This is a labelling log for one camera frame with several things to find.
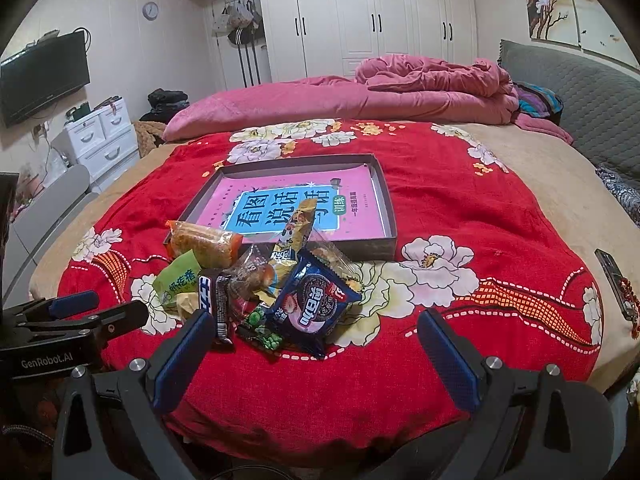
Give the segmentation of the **black clothes pile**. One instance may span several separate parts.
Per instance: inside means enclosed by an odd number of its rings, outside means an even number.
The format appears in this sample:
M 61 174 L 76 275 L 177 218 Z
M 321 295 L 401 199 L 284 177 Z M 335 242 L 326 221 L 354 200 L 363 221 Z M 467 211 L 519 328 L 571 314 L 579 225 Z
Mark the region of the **black clothes pile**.
M 180 110 L 190 106 L 186 92 L 158 88 L 148 94 L 151 109 L 143 114 L 140 122 L 160 122 L 167 125 Z

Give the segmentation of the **round wall clock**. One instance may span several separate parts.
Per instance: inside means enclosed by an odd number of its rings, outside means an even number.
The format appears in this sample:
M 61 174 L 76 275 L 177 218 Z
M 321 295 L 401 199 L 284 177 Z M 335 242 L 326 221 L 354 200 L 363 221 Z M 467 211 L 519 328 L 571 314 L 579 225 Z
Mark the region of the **round wall clock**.
M 142 6 L 142 15 L 147 21 L 155 21 L 160 14 L 160 7 L 155 1 L 148 1 Z

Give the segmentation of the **black wall television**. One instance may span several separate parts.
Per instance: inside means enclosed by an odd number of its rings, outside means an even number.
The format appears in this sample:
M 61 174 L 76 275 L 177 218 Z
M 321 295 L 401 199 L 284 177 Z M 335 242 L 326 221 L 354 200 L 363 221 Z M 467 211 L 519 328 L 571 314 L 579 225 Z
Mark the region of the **black wall television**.
M 57 36 L 1 62 L 1 117 L 6 127 L 75 93 L 90 82 L 86 35 Z

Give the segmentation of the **white drawer cabinet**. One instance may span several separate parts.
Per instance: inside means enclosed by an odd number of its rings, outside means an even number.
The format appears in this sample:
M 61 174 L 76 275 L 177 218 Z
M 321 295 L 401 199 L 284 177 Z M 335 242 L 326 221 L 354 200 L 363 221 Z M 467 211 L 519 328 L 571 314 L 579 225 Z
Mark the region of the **white drawer cabinet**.
M 140 159 L 136 130 L 123 98 L 110 99 L 69 122 L 52 146 L 68 166 L 84 166 L 90 188 L 103 192 Z

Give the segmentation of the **dark shallow box tray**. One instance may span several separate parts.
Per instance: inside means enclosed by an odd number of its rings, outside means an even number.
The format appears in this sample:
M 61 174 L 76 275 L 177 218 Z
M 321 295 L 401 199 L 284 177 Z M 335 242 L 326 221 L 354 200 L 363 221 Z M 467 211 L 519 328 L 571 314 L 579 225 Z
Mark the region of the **dark shallow box tray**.
M 393 260 L 397 224 L 390 191 L 371 154 L 292 157 L 224 166 L 205 181 L 180 221 L 238 233 L 271 248 L 299 204 L 316 201 L 313 240 L 354 261 Z

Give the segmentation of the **orange cracker packet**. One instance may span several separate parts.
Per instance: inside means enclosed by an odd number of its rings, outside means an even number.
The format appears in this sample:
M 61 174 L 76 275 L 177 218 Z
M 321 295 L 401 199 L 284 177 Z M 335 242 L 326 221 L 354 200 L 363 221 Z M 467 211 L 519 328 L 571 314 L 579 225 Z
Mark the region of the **orange cracker packet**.
M 169 229 L 165 247 L 171 259 L 193 252 L 203 269 L 227 269 L 239 258 L 243 237 L 238 233 L 177 220 L 168 220 L 165 226 Z

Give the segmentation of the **clear red candy packet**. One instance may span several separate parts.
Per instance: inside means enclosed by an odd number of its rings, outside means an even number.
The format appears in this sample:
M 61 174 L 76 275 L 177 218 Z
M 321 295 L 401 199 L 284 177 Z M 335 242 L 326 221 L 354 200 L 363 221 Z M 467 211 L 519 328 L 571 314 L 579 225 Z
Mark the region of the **clear red candy packet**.
M 233 263 L 228 274 L 231 310 L 237 318 L 242 318 L 258 303 L 257 293 L 271 285 L 274 270 L 260 248 L 252 245 Z

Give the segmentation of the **pink and blue book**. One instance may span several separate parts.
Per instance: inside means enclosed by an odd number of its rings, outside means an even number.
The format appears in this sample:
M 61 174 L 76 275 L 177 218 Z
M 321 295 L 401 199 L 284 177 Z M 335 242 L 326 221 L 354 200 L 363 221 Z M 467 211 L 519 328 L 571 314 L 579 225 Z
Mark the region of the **pink and blue book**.
M 367 164 L 288 174 L 243 171 L 223 174 L 189 220 L 246 240 L 274 240 L 302 200 L 317 200 L 314 229 L 329 240 L 374 240 L 388 229 Z

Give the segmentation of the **grey padded headboard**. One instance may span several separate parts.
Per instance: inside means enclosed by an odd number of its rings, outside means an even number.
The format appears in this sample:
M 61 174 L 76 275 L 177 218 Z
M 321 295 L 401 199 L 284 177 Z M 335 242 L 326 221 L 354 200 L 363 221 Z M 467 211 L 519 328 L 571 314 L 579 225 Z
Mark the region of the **grey padded headboard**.
M 560 126 L 586 159 L 639 185 L 638 78 L 582 55 L 506 39 L 498 62 L 513 80 L 561 98 Z

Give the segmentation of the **hanging bags on door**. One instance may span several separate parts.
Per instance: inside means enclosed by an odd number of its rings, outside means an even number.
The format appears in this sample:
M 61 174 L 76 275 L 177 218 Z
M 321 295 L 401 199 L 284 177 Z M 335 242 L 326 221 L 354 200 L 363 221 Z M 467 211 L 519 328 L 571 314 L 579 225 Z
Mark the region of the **hanging bags on door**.
M 212 35 L 227 37 L 235 47 L 264 39 L 264 20 L 255 0 L 224 0 L 222 10 L 214 14 Z

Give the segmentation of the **tan bed sheet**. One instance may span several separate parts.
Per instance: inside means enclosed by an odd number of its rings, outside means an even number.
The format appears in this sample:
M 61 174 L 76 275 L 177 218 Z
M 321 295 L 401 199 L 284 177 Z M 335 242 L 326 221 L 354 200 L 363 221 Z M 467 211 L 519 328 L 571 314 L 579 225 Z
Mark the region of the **tan bed sheet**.
M 639 229 L 608 192 L 593 166 L 577 150 L 548 134 L 514 125 L 462 124 L 525 182 L 564 242 L 588 266 L 600 287 L 603 339 L 588 384 L 605 391 L 639 362 L 639 341 L 623 317 L 601 265 L 597 248 L 609 252 L 626 278 L 639 286 Z M 163 165 L 178 144 L 154 148 L 98 198 L 81 209 L 46 251 L 29 280 L 32 298 L 52 297 L 80 239 L 116 200 Z

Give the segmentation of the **colourful folded clothes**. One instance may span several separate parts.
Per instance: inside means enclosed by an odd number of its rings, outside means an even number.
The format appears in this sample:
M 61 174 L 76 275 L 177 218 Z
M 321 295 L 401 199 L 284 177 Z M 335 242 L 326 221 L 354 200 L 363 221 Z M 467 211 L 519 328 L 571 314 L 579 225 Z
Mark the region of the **colourful folded clothes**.
M 564 103 L 554 91 L 527 82 L 516 82 L 514 88 L 518 92 L 518 104 L 522 113 L 548 120 L 555 125 L 560 124 Z

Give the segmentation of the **blue oreo cookie packet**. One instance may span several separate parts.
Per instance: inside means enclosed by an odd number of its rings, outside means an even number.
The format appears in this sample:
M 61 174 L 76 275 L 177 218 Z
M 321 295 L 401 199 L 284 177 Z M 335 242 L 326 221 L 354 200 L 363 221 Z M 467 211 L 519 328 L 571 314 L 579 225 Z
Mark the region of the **blue oreo cookie packet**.
M 285 341 L 323 360 L 326 336 L 360 300 L 359 292 L 309 250 L 302 249 L 277 300 L 265 314 L 266 325 Z

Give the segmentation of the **black green pea packet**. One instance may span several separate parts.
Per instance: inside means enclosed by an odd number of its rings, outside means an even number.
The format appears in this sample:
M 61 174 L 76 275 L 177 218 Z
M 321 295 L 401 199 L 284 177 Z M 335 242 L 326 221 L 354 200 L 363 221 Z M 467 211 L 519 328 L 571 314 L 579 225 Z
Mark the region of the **black green pea packet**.
M 262 302 L 236 326 L 236 333 L 246 341 L 258 344 L 267 351 L 277 351 L 283 344 L 283 338 L 267 324 L 268 307 Z

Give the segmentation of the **green milk snack packet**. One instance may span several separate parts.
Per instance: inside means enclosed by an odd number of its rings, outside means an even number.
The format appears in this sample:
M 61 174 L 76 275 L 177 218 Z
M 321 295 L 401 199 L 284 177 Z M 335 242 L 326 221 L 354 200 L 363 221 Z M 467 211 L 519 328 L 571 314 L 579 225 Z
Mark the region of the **green milk snack packet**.
M 163 271 L 160 271 L 152 284 L 157 298 L 160 300 L 160 305 L 162 307 L 173 306 L 179 294 L 197 292 L 198 274 L 201 270 L 198 259 L 192 250 L 176 257 Z

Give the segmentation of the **clear meat floss packet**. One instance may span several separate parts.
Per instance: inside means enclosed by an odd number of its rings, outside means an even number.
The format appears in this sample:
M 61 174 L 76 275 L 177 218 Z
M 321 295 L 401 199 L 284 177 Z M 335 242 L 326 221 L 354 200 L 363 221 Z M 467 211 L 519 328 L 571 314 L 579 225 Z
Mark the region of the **clear meat floss packet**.
M 356 263 L 330 242 L 312 242 L 311 253 L 335 272 L 354 292 L 362 291 L 361 275 Z

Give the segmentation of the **floral wall painting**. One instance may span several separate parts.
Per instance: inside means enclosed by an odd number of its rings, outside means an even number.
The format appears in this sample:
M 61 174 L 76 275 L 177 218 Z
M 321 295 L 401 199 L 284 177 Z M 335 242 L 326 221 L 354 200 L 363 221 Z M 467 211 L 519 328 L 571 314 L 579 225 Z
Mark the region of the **floral wall painting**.
M 574 0 L 526 0 L 526 10 L 533 40 L 580 45 Z

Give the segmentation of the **pink quilt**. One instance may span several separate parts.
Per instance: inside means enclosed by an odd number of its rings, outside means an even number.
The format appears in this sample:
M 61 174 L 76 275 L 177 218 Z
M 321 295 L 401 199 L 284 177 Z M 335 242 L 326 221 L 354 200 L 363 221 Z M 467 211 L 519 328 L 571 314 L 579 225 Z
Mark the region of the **pink quilt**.
M 367 58 L 352 79 L 317 76 L 217 92 L 175 114 L 163 140 L 326 118 L 514 124 L 574 142 L 551 120 L 520 111 L 515 84 L 497 62 L 463 65 L 408 54 Z

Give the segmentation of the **white wardrobe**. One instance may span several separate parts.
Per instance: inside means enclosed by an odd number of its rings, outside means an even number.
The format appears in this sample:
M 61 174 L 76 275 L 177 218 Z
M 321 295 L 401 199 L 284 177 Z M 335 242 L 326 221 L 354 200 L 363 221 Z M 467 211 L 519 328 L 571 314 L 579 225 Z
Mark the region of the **white wardrobe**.
M 213 32 L 231 10 L 265 33 L 272 81 L 354 76 L 366 58 L 425 55 L 470 64 L 477 56 L 474 0 L 203 0 Z

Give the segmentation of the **yellow cartoon snack packet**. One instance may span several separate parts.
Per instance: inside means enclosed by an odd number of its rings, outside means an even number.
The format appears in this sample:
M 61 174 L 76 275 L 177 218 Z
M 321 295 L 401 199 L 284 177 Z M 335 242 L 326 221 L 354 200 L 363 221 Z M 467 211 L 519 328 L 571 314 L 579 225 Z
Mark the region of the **yellow cartoon snack packet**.
M 273 270 L 271 287 L 281 288 L 297 264 L 298 253 L 306 246 L 314 227 L 317 200 L 302 200 L 286 222 L 272 248 L 269 265 Z

